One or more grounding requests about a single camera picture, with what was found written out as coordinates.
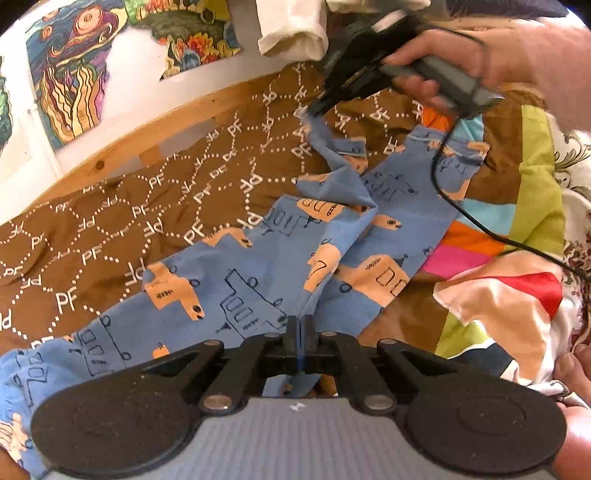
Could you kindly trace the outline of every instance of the wooden frame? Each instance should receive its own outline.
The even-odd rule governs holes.
[[[210,93],[136,128],[101,148],[68,172],[29,205],[27,210],[104,180],[110,172],[121,168],[135,155],[139,156],[145,166],[163,160],[158,147],[161,142],[210,118],[215,120],[216,125],[224,123],[229,111],[261,92],[276,75],[271,73]]]

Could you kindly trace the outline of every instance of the green fabric patch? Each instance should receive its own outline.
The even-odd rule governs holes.
[[[488,339],[488,335],[480,323],[462,324],[451,312],[447,314],[435,355],[451,358],[459,355],[472,345],[479,345]]]
[[[521,186],[509,237],[543,252],[562,255],[565,220],[562,192],[554,179],[554,143],[548,118],[542,109],[531,105],[523,105],[521,115]]]

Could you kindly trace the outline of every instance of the blue fabric with train print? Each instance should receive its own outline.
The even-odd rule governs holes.
[[[87,328],[0,358],[0,445],[28,472],[44,473],[30,421],[55,392],[206,339],[232,348],[283,332],[289,315],[314,314],[317,330],[358,335],[421,267],[456,218],[429,180],[441,134],[417,126],[364,173],[363,141],[334,140],[321,119],[308,122],[308,141],[331,173],[300,177],[302,198],[283,196],[253,229],[223,229],[150,265],[144,291]],[[452,142],[437,168],[442,188],[463,197],[482,161]],[[266,392],[282,394],[284,380]],[[303,394],[315,377],[295,380]]]

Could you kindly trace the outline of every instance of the red fabric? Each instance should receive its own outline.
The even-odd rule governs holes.
[[[483,277],[495,278],[523,293],[538,299],[544,310],[553,319],[562,301],[562,287],[558,278],[550,272],[530,273],[517,277]]]

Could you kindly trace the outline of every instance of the colorful painting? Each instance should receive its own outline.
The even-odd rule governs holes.
[[[2,68],[3,57],[0,57],[0,69]],[[10,100],[5,88],[6,77],[2,76],[0,70],[0,155],[12,135],[12,116],[10,114]]]
[[[55,150],[100,122],[106,58],[127,20],[123,0],[79,0],[27,31],[41,119]]]
[[[167,47],[161,79],[240,51],[226,0],[124,0],[129,23]]]

